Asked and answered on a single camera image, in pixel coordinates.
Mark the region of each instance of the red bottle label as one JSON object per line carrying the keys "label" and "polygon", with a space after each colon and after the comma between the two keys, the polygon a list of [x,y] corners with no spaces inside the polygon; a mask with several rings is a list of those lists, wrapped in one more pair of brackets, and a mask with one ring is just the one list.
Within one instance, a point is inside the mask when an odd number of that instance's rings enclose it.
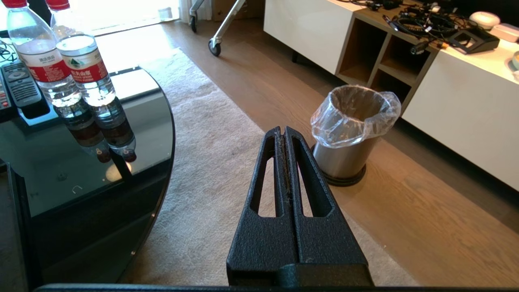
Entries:
{"label": "red bottle label", "polygon": [[70,68],[72,77],[76,82],[96,82],[108,75],[99,49],[76,57],[63,56],[63,60]]}
{"label": "red bottle label", "polygon": [[17,53],[20,60],[27,66],[29,72],[37,81],[59,81],[71,73],[57,49],[36,55]]}

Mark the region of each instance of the black trash can base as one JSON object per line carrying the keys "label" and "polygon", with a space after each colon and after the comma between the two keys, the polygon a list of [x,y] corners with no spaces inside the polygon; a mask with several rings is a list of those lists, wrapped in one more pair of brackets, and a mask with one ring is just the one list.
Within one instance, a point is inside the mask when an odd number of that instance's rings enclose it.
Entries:
{"label": "black trash can base", "polygon": [[[313,154],[313,150],[315,147],[316,146],[313,145],[310,148],[310,150],[312,151],[312,154]],[[332,177],[332,176],[328,175],[327,173],[325,173],[322,170],[321,170],[321,172],[323,173],[324,177],[326,178],[326,182],[328,184],[333,185],[335,187],[349,187],[351,185],[359,183],[359,181],[362,180],[362,178],[366,174],[366,165],[364,164],[364,166],[359,171],[359,173],[357,173],[356,175],[349,177],[349,178],[336,178],[336,177]]]}

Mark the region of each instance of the bottle cap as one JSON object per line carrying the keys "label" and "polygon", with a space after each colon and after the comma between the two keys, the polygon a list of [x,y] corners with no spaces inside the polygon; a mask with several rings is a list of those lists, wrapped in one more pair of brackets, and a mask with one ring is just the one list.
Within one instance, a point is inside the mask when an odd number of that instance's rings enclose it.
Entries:
{"label": "bottle cap", "polygon": [[134,162],[137,159],[137,155],[135,154],[135,151],[126,149],[122,154],[122,159],[124,159],[126,162]]}
{"label": "bottle cap", "polygon": [[27,6],[27,0],[2,0],[6,8],[22,8]]}
{"label": "bottle cap", "polygon": [[64,10],[70,8],[69,0],[45,0],[52,10]]}

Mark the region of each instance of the remote control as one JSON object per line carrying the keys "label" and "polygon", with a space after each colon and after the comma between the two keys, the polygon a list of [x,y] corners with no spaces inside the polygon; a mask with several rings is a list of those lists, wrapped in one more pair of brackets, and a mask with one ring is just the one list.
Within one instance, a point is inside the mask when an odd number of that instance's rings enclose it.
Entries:
{"label": "remote control", "polygon": [[11,99],[7,95],[4,79],[0,74],[0,123],[9,121],[16,116],[16,107],[12,106]]}
{"label": "remote control", "polygon": [[2,75],[8,93],[16,107],[26,118],[36,118],[49,113],[43,95],[25,65],[15,61],[2,66]]}

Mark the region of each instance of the black device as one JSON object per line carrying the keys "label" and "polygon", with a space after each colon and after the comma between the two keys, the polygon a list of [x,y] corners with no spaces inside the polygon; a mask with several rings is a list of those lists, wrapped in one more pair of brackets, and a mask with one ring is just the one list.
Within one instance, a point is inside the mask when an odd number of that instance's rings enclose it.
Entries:
{"label": "black device", "polygon": [[36,118],[50,112],[36,81],[21,61],[2,65],[1,72],[6,96],[26,118]]}
{"label": "black device", "polygon": [[8,121],[17,116],[16,107],[13,106],[4,78],[0,74],[0,123]]}
{"label": "black device", "polygon": [[449,42],[467,54],[490,51],[499,46],[499,38],[479,28],[459,31],[449,38]]}

